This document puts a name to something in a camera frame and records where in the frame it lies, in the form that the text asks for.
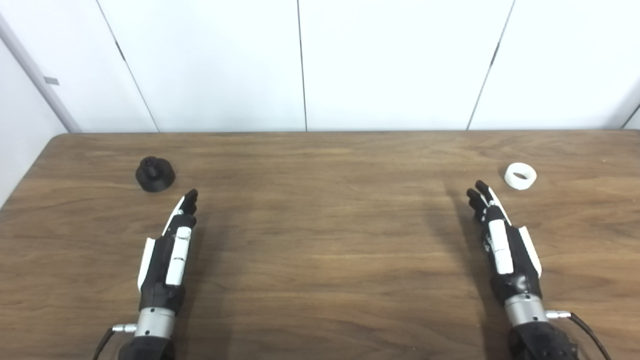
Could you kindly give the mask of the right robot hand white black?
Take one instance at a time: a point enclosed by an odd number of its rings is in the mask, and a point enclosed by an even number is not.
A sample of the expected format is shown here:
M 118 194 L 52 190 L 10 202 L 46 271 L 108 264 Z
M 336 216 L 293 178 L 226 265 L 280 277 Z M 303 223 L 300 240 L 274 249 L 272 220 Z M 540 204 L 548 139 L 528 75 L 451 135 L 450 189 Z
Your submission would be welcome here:
M 490 268 L 490 289 L 496 300 L 503 305 L 514 296 L 542 299 L 542 267 L 528 230 L 512 224 L 486 182 L 477 180 L 466 195 L 481 228 L 480 240 Z

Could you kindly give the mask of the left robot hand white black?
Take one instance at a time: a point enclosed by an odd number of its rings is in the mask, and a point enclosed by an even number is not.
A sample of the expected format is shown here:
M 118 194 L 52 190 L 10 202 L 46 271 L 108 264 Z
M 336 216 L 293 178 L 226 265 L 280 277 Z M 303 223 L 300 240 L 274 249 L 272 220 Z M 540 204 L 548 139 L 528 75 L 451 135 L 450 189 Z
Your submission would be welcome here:
M 139 310 L 165 309 L 178 315 L 186 298 L 183 285 L 199 192 L 188 191 L 173 208 L 158 238 L 147 238 L 137 278 Z

